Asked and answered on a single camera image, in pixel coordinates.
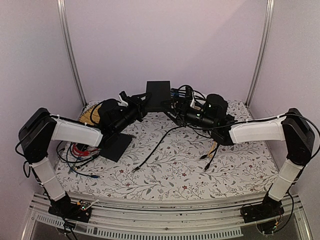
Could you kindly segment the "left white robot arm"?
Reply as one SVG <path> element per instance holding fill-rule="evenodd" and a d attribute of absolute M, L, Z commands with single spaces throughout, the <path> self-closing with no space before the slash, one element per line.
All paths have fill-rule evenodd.
<path fill-rule="evenodd" d="M 98 150 L 98 155 L 118 162 L 133 136 L 123 130 L 135 121 L 141 122 L 147 115 L 146 105 L 151 93 L 127 96 L 122 91 L 118 99 L 110 98 L 99 102 L 93 109 L 97 111 L 97 122 L 83 123 L 61 117 L 39 108 L 18 132 L 17 147 L 29 165 L 37 182 L 43 187 L 50 201 L 49 214 L 63 220 L 87 223 L 91 217 L 91 205 L 80 201 L 73 203 L 65 191 L 53 165 L 48 149 L 53 141 L 81 144 Z"/>

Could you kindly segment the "black TP-Link network switch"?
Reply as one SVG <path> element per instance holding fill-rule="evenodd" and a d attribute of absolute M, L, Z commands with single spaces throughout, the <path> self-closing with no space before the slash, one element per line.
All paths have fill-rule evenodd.
<path fill-rule="evenodd" d="M 148 113 L 164 112 L 162 102 L 171 99 L 171 82 L 169 80 L 155 80 L 146 82 L 146 93 L 151 94 L 145 110 Z"/>

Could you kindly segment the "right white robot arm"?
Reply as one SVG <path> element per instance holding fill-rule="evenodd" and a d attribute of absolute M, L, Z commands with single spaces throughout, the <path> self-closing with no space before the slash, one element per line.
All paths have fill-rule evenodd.
<path fill-rule="evenodd" d="M 245 204 L 240 209 L 245 223 L 283 215 L 284 196 L 290 193 L 305 167 L 320 151 L 314 147 L 315 135 L 320 130 L 297 108 L 268 118 L 237 120 L 227 113 L 229 104 L 218 94 L 209 94 L 202 104 L 190 94 L 173 95 L 160 105 L 177 125 L 207 131 L 218 146 L 263 141 L 273 147 L 276 142 L 282 143 L 285 160 L 262 202 Z"/>

